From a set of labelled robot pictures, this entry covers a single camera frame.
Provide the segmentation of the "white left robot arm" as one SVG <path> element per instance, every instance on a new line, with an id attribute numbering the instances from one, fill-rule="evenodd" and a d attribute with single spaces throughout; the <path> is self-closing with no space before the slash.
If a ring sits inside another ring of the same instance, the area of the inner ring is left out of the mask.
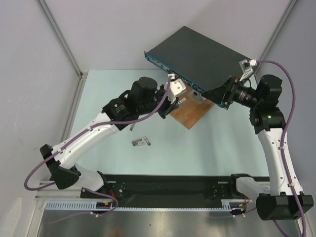
<path id="1" fill-rule="evenodd" d="M 105 175 L 77 165 L 77 161 L 105 138 L 125 129 L 128 125 L 143 121 L 148 115 L 158 113 L 165 118 L 179 107 L 179 96 L 185 85 L 169 74 L 168 81 L 158 86 L 149 77 L 141 77 L 130 90 L 112 99 L 84 129 L 55 146 L 44 145 L 40 152 L 47 160 L 47 167 L 58 189 L 71 186 L 90 189 L 102 198 L 109 191 Z"/>

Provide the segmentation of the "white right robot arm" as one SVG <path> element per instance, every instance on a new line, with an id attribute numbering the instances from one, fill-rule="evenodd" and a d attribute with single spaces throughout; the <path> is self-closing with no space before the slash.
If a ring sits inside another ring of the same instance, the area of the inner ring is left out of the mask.
<path id="1" fill-rule="evenodd" d="M 309 211 L 314 200 L 298 182 L 287 148 L 286 122 L 277 107 L 282 80 L 264 75 L 256 88 L 246 87 L 242 79 L 215 79 L 203 97 L 224 109 L 235 102 L 250 109 L 249 120 L 264 150 L 269 171 L 268 187 L 249 174 L 232 174 L 227 192 L 232 198 L 245 195 L 256 204 L 262 220 L 296 220 Z"/>

